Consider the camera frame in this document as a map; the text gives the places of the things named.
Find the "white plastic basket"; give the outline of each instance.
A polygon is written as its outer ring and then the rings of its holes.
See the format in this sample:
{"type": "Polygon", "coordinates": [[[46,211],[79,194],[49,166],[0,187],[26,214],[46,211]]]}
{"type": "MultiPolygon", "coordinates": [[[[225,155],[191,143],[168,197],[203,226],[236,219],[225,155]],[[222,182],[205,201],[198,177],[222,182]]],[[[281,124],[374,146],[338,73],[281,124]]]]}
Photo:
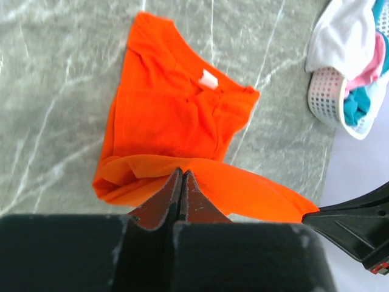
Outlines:
{"type": "MultiPolygon", "coordinates": [[[[377,28],[389,36],[389,3],[386,2],[377,28]]],[[[368,114],[358,125],[351,127],[345,122],[343,105],[347,80],[334,68],[315,71],[308,90],[308,105],[313,114],[329,127],[344,128],[352,137],[365,139],[383,102],[382,98],[371,98],[368,114]]]]}

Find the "fabric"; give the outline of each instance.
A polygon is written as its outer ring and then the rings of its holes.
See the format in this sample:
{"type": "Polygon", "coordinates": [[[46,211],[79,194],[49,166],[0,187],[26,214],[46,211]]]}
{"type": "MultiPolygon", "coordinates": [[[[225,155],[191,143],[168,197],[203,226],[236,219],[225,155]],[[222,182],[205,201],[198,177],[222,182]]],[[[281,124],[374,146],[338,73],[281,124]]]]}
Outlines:
{"type": "Polygon", "coordinates": [[[358,125],[358,121],[369,115],[377,117],[387,91],[389,72],[365,87],[350,92],[344,103],[345,122],[349,126],[358,125]]]}
{"type": "Polygon", "coordinates": [[[359,76],[357,76],[354,80],[347,81],[345,97],[348,97],[348,94],[351,90],[370,84],[376,81],[381,76],[382,68],[384,66],[385,56],[386,56],[385,40],[382,34],[377,32],[374,57],[370,61],[369,65],[363,70],[363,72],[359,76]]]}
{"type": "Polygon", "coordinates": [[[332,67],[353,80],[374,55],[374,0],[332,0],[320,17],[309,43],[305,69],[332,67]]]}
{"type": "Polygon", "coordinates": [[[343,105],[346,124],[348,126],[358,125],[358,121],[369,112],[370,103],[365,87],[351,91],[343,105]]]}
{"type": "Polygon", "coordinates": [[[93,180],[100,199],[137,207],[180,167],[225,215],[301,223],[318,211],[292,190],[222,162],[258,91],[200,59],[170,20],[139,13],[127,47],[93,180]],[[217,78],[216,89],[200,84],[203,70],[217,78]]]}
{"type": "Polygon", "coordinates": [[[386,92],[386,86],[388,84],[387,72],[389,70],[389,41],[382,32],[377,33],[380,35],[380,37],[382,37],[385,45],[384,62],[382,64],[382,70],[380,73],[381,78],[377,79],[376,82],[369,83],[369,85],[364,87],[363,82],[361,82],[360,86],[362,87],[353,89],[351,94],[349,94],[347,90],[350,87],[350,82],[348,82],[348,88],[346,89],[345,94],[346,99],[343,106],[345,122],[348,126],[358,125],[359,120],[365,117],[370,111],[372,111],[371,114],[376,115],[379,111],[380,105],[382,104],[382,99],[385,96],[385,93],[383,93],[382,90],[384,89],[386,92]]]}
{"type": "Polygon", "coordinates": [[[374,16],[374,22],[376,25],[378,24],[379,17],[381,16],[381,13],[384,9],[385,0],[376,0],[373,6],[373,16],[374,16]]]}

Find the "orange shirt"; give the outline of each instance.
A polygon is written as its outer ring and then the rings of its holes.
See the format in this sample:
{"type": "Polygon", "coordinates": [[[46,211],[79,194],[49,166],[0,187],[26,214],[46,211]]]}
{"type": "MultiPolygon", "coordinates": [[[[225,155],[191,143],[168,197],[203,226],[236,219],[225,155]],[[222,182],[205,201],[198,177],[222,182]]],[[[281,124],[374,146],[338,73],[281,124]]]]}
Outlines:
{"type": "Polygon", "coordinates": [[[258,91],[202,60],[170,20],[139,13],[127,47],[93,181],[100,199],[136,207],[180,167],[226,215],[301,222],[318,211],[299,194],[222,162],[258,91]],[[199,82],[204,69],[218,79],[216,89],[199,82]]]}

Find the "white vein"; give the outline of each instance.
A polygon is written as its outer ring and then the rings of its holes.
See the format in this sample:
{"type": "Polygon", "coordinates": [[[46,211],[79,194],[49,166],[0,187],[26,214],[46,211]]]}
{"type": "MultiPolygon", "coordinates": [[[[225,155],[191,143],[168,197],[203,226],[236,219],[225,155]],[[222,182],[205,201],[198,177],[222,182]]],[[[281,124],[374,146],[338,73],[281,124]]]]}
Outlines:
{"type": "Polygon", "coordinates": [[[1,56],[1,58],[0,58],[0,73],[1,73],[1,69],[3,68],[3,66],[4,66],[4,57],[1,56]]]}
{"type": "Polygon", "coordinates": [[[270,81],[272,80],[272,77],[280,70],[284,68],[289,68],[291,66],[294,66],[296,64],[299,64],[301,61],[305,60],[306,55],[304,54],[301,57],[298,57],[297,59],[287,59],[286,61],[282,62],[277,67],[273,68],[264,78],[262,78],[258,83],[258,87],[260,90],[263,90],[267,85],[269,85],[270,81]]]}
{"type": "Polygon", "coordinates": [[[189,17],[188,17],[189,3],[190,3],[190,1],[186,1],[186,3],[185,3],[185,28],[187,31],[186,37],[189,37],[189,21],[188,21],[188,19],[189,19],[189,17]]]}
{"type": "MultiPolygon", "coordinates": [[[[326,149],[324,151],[323,161],[327,160],[326,159],[327,158],[327,151],[328,151],[328,148],[326,147],[326,149]]],[[[326,167],[326,163],[324,162],[323,165],[322,165],[322,171],[320,172],[320,177],[318,178],[317,184],[316,184],[315,189],[313,191],[313,195],[316,194],[318,187],[322,184],[325,167],[326,167]]]]}
{"type": "MultiPolygon", "coordinates": [[[[263,68],[264,68],[264,65],[265,65],[265,62],[266,62],[267,53],[269,52],[269,48],[270,48],[270,45],[271,45],[272,40],[273,40],[273,37],[274,37],[275,29],[277,28],[278,22],[279,22],[280,19],[281,19],[282,11],[283,11],[283,9],[284,9],[284,5],[285,5],[285,0],[283,0],[283,2],[282,2],[282,4],[281,4],[280,10],[278,11],[277,18],[276,18],[275,23],[274,23],[273,31],[272,31],[272,33],[270,34],[269,40],[267,41],[267,46],[266,46],[265,54],[264,54],[264,57],[263,57],[262,65],[261,65],[261,67],[260,67],[260,72],[259,72],[259,74],[258,74],[258,76],[257,76],[257,78],[256,78],[256,82],[255,82],[255,85],[254,85],[254,87],[256,87],[256,88],[257,88],[257,86],[258,86],[258,83],[259,83],[260,78],[261,78],[261,75],[262,75],[262,70],[263,70],[263,68]]],[[[248,121],[248,123],[247,123],[246,128],[244,129],[242,138],[241,138],[240,141],[239,141],[238,148],[235,150],[235,152],[234,152],[234,154],[233,154],[233,156],[232,156],[232,159],[231,159],[231,161],[230,161],[230,164],[233,164],[233,162],[234,162],[235,159],[236,159],[236,156],[238,155],[238,152],[239,152],[239,150],[240,150],[240,148],[241,148],[241,146],[242,146],[242,143],[243,143],[243,140],[244,140],[244,138],[245,138],[245,136],[246,136],[246,134],[247,134],[247,131],[248,131],[249,128],[250,128],[250,125],[251,125],[253,116],[254,116],[255,111],[256,111],[257,108],[258,108],[258,102],[255,104],[254,109],[252,110],[252,113],[251,113],[251,115],[250,115],[250,119],[249,119],[249,121],[248,121]]]]}
{"type": "Polygon", "coordinates": [[[228,65],[227,65],[227,69],[225,70],[225,74],[226,74],[226,75],[229,74],[230,66],[231,66],[231,60],[229,60],[229,63],[228,63],[228,65]]]}
{"type": "Polygon", "coordinates": [[[140,9],[141,11],[146,10],[146,0],[140,0],[140,9]]]}
{"type": "Polygon", "coordinates": [[[36,202],[35,202],[35,205],[34,205],[34,210],[32,211],[34,214],[38,210],[38,206],[39,206],[39,203],[41,202],[42,194],[43,194],[43,190],[40,191],[40,193],[38,195],[38,199],[36,199],[36,202]]]}
{"type": "Polygon", "coordinates": [[[212,65],[215,65],[214,64],[214,59],[215,59],[215,52],[213,50],[213,0],[212,0],[212,4],[211,4],[211,63],[212,65]]]}
{"type": "Polygon", "coordinates": [[[17,204],[21,203],[22,201],[26,200],[27,198],[30,198],[31,196],[34,196],[37,192],[40,194],[38,195],[37,202],[35,203],[34,210],[37,210],[39,202],[41,201],[41,197],[44,195],[44,191],[49,188],[50,186],[54,185],[57,181],[59,181],[63,175],[64,175],[64,169],[68,163],[71,161],[77,159],[81,155],[87,153],[91,148],[101,145],[103,142],[103,138],[100,138],[90,144],[85,145],[83,148],[79,149],[79,151],[76,151],[72,153],[71,155],[65,157],[60,162],[55,164],[51,169],[49,169],[46,173],[40,175],[37,177],[37,182],[45,181],[43,184],[39,184],[39,187],[36,189],[33,189],[29,191],[28,193],[24,194],[24,196],[20,199],[14,199],[12,202],[0,210],[0,216],[7,213],[9,210],[11,210],[13,207],[15,207],[17,204]]]}
{"type": "Polygon", "coordinates": [[[19,30],[20,30],[20,35],[21,35],[23,43],[24,43],[24,48],[26,49],[27,58],[30,58],[29,49],[27,48],[26,39],[24,38],[24,33],[23,33],[23,30],[22,30],[22,25],[20,23],[19,23],[19,30]]]}
{"type": "Polygon", "coordinates": [[[106,68],[102,72],[102,74],[106,73],[108,71],[108,69],[113,64],[116,63],[118,58],[121,56],[121,53],[122,53],[123,49],[126,47],[126,44],[127,44],[127,39],[125,37],[120,38],[120,41],[117,44],[117,48],[116,48],[114,54],[112,56],[110,54],[108,55],[108,62],[107,62],[106,68]]]}
{"type": "Polygon", "coordinates": [[[11,10],[8,14],[4,16],[2,23],[15,20],[20,14],[22,14],[27,10],[27,8],[29,8],[29,5],[32,2],[33,0],[27,0],[24,3],[22,3],[17,9],[11,10]]]}
{"type": "Polygon", "coordinates": [[[15,169],[16,169],[16,166],[18,165],[20,153],[22,152],[22,149],[23,149],[23,147],[24,147],[24,144],[25,144],[26,141],[27,141],[28,135],[29,135],[29,134],[26,135],[26,138],[24,138],[23,140],[19,140],[19,141],[16,143],[15,157],[13,158],[13,164],[12,164],[12,167],[11,167],[11,176],[13,176],[13,174],[14,174],[14,172],[15,172],[15,169]]]}
{"type": "Polygon", "coordinates": [[[47,120],[48,120],[48,118],[50,116],[50,113],[52,112],[52,110],[54,108],[54,104],[55,104],[55,99],[53,99],[51,101],[49,107],[46,110],[46,113],[44,115],[44,119],[43,119],[41,128],[40,128],[39,133],[38,133],[38,135],[37,135],[37,137],[35,139],[34,148],[32,150],[32,153],[31,153],[30,157],[29,157],[29,160],[27,161],[27,165],[26,165],[26,167],[24,169],[24,173],[22,175],[22,179],[21,179],[20,185],[18,187],[18,190],[16,191],[16,195],[13,198],[11,204],[15,203],[18,200],[20,194],[23,192],[24,188],[26,187],[27,179],[29,177],[29,172],[30,172],[30,168],[31,168],[31,164],[32,164],[32,162],[35,159],[35,155],[36,155],[36,152],[38,151],[38,147],[39,147],[39,144],[41,142],[43,131],[44,131],[46,125],[47,125],[47,120]]]}

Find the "marble countertop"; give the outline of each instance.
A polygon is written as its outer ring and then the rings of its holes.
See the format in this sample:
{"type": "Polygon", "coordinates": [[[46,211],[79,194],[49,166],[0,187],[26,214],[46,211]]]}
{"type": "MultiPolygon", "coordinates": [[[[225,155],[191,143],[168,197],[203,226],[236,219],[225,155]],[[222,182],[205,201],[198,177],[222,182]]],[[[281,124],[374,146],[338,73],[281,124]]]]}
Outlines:
{"type": "Polygon", "coordinates": [[[189,45],[261,91],[225,161],[316,203],[334,132],[310,112],[304,71],[328,0],[3,0],[0,215],[122,213],[91,188],[126,39],[139,10],[174,19],[189,45]]]}

